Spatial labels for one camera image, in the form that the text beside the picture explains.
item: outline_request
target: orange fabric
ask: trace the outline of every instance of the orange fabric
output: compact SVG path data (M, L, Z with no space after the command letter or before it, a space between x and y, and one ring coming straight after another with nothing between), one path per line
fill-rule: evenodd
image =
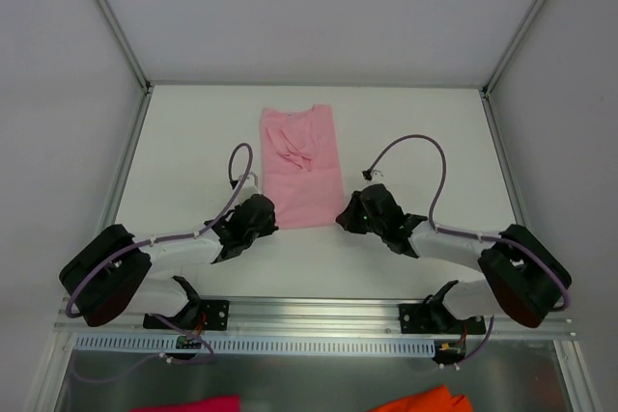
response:
M472 412L465 396L451 396L445 386L389 402L370 412Z

